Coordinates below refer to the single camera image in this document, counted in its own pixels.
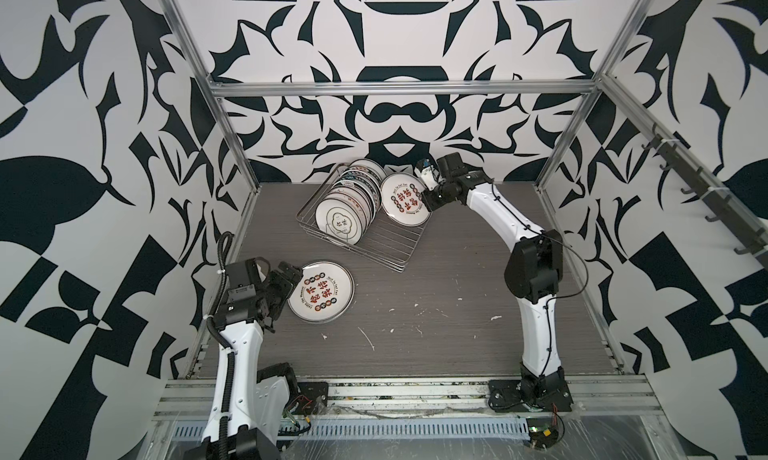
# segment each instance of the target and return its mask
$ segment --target dish rack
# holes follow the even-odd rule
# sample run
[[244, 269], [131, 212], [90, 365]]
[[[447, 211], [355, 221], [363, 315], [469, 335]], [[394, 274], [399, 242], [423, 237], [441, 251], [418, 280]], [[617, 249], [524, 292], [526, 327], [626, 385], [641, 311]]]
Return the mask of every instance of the dish rack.
[[315, 209], [333, 183], [341, 177], [342, 167], [348, 166], [349, 164], [338, 164], [333, 168], [326, 181], [296, 214], [296, 219], [306, 233], [313, 237], [338, 245], [344, 250], [354, 252], [396, 272], [404, 271], [429, 220], [417, 227], [407, 227], [396, 223], [384, 211], [380, 211], [376, 213], [376, 218], [373, 219], [362, 238], [354, 245], [347, 244], [318, 228]]

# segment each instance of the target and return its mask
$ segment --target white arm segment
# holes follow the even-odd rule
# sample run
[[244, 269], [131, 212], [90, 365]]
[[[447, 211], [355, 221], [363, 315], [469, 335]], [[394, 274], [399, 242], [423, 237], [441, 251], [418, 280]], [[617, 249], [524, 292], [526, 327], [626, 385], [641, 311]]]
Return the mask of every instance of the white arm segment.
[[[264, 378], [256, 383], [256, 361], [264, 340], [264, 332], [256, 322], [245, 321], [227, 326], [221, 335], [232, 345], [235, 351], [235, 375], [232, 383], [232, 400], [230, 401], [229, 436], [237, 433], [241, 425], [248, 428], [258, 427], [272, 442], [277, 441], [280, 429], [280, 419], [283, 418], [283, 408], [288, 403], [288, 382], [285, 377]], [[214, 406], [211, 409], [208, 423], [203, 431], [203, 438], [210, 437], [212, 442], [219, 439], [219, 409], [221, 397], [224, 396], [226, 383], [226, 352], [219, 345], [219, 369], [216, 373], [216, 389], [214, 390]]]
[[[469, 191], [467, 206], [480, 214], [493, 227], [493, 230], [507, 244], [510, 252], [520, 239], [536, 237], [539, 232], [544, 231], [543, 228], [533, 223], [502, 197], [498, 193], [498, 189], [493, 188], [488, 183], [478, 185]], [[521, 221], [530, 225], [531, 230], [527, 230], [525, 225], [521, 225]], [[535, 304], [526, 299], [518, 298], [523, 324], [523, 365], [535, 376], [547, 376], [557, 371], [561, 366], [557, 343], [554, 339], [554, 302], [555, 299], [552, 295], [540, 298]], [[545, 307], [549, 311], [549, 325], [547, 325], [548, 317]], [[548, 351], [550, 345], [552, 345], [551, 352]]]

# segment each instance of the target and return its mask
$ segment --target black and white patterned wall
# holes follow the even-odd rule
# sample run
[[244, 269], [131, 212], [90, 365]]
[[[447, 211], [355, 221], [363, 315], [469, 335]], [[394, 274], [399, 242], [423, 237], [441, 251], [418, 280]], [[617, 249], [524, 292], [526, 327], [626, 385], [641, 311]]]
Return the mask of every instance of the black and white patterned wall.
[[[633, 0], [178, 0], [218, 82], [591, 78]], [[229, 99], [261, 181], [454, 151], [533, 181], [576, 95]]]
[[[766, 0], [657, 0], [617, 70], [763, 219], [767, 17]], [[768, 273], [646, 141], [601, 97], [547, 186], [558, 223], [687, 453], [768, 455]]]
[[364, 157], [413, 172], [452, 152], [500, 181], [533, 181], [578, 97], [241, 97], [224, 108], [260, 181], [320, 182], [336, 163]]
[[0, 24], [2, 456], [135, 458], [249, 188], [157, 0]]

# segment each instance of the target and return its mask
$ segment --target white debris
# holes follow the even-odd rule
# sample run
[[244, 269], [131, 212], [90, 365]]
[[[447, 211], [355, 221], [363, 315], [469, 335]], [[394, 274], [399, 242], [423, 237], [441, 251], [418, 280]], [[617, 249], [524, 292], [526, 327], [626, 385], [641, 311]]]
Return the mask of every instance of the white debris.
[[[363, 335], [366, 335], [366, 333], [365, 333], [365, 332], [363, 332], [363, 331], [362, 331], [362, 329], [361, 329], [360, 327], [357, 327], [357, 330], [358, 330], [358, 331], [360, 331], [360, 332], [361, 332]], [[371, 344], [371, 348], [372, 348], [372, 349], [373, 349], [373, 351], [375, 352], [375, 351], [376, 351], [376, 347], [374, 347], [374, 346], [373, 346], [373, 343], [371, 342], [370, 338], [368, 338], [368, 336], [367, 336], [367, 335], [366, 335], [366, 340], [368, 340], [368, 343], [370, 343], [370, 344]]]

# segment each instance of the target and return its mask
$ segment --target gray wooden tabletop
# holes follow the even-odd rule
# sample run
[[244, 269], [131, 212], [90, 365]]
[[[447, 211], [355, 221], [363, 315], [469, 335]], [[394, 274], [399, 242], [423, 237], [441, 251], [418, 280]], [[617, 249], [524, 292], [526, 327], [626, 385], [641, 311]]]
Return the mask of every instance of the gray wooden tabletop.
[[[550, 227], [532, 185], [498, 188]], [[322, 325], [299, 320], [286, 306], [276, 333], [264, 333], [260, 368], [290, 362], [299, 376], [336, 377], [519, 374], [520, 312], [504, 283], [509, 251], [480, 216], [457, 202], [436, 211], [405, 272], [396, 273], [301, 229], [296, 213], [316, 189], [264, 185], [240, 259], [340, 263], [355, 279], [355, 296], [341, 317]], [[577, 289], [566, 267], [560, 293]], [[567, 374], [614, 371], [581, 296], [558, 301], [555, 318]], [[211, 345], [199, 377], [216, 376], [216, 358]]]

